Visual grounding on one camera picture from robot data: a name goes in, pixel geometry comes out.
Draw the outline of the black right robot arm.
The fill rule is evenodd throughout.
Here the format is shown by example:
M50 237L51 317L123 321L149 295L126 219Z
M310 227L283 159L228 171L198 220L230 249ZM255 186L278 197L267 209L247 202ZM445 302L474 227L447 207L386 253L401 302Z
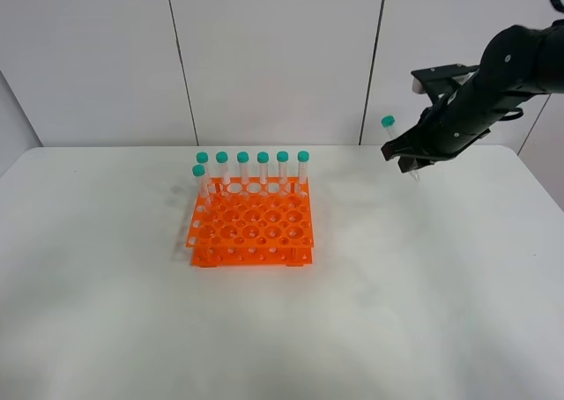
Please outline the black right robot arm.
M497 122L523 116L522 104L563 91L563 23L543 30L511 26L487 45L479 64L412 72L432 104L418 122L382 147L403 173L454 159L487 136Z

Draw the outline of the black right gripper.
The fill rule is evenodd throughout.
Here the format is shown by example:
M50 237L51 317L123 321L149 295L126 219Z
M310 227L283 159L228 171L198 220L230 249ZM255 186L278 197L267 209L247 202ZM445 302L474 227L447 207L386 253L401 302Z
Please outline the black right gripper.
M505 91L494 90L473 76L430 107L419 127L386 142L382 155L386 161L398 159L402 173L431 166L434 158L452 157L498 120L494 109L502 106L506 96Z

